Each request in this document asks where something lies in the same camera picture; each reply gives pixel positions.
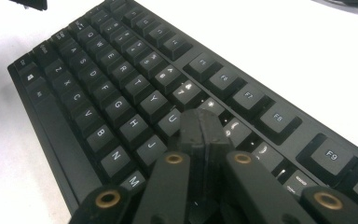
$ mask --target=brass screw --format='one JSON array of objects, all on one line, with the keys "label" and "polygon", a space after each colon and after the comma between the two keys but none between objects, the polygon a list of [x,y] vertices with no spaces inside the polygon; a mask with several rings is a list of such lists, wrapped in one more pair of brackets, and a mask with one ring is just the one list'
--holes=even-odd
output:
[{"label": "brass screw", "polygon": [[343,207],[342,202],[336,196],[326,193],[326,192],[316,192],[313,195],[313,198],[321,206],[326,207],[331,210],[339,210]]},{"label": "brass screw", "polygon": [[183,158],[179,155],[172,154],[165,158],[165,161],[170,164],[177,164],[183,161]]},{"label": "brass screw", "polygon": [[120,201],[120,194],[117,190],[108,190],[100,193],[95,199],[95,204],[100,208],[115,206]]},{"label": "brass screw", "polygon": [[240,153],[234,156],[234,160],[242,164],[247,164],[252,161],[252,159],[248,155]]}]

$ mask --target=black keyboard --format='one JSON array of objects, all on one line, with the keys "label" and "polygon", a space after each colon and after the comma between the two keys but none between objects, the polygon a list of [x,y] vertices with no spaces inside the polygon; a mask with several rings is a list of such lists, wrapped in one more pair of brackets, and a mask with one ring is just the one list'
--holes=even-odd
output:
[{"label": "black keyboard", "polygon": [[358,203],[358,147],[133,1],[106,0],[8,71],[71,213],[108,183],[142,191],[191,108],[294,195]]}]

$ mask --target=white surface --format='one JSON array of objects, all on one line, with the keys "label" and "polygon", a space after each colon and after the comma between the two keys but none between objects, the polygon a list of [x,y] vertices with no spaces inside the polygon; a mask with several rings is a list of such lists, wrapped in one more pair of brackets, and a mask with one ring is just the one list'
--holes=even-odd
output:
[{"label": "white surface", "polygon": [[[0,0],[0,223],[70,218],[7,66],[100,2]],[[139,2],[358,146],[358,15],[309,0]]]}]

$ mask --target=computer keyboard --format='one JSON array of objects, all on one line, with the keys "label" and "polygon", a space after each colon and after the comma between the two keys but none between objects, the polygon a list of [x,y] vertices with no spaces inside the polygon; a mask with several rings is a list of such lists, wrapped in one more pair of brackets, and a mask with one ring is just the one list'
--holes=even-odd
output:
[{"label": "computer keyboard", "polygon": [[8,71],[71,213],[107,183],[141,191],[191,108],[295,197],[321,185],[358,203],[358,147],[133,1],[104,1]]}]

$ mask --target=white table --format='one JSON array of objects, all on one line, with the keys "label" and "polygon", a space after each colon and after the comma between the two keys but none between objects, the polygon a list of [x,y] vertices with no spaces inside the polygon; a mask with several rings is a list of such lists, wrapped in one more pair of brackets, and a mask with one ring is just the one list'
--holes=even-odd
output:
[{"label": "white table", "polygon": [[[70,215],[7,66],[101,1],[0,0],[0,223]],[[310,0],[139,0],[358,146],[358,14]]]}]

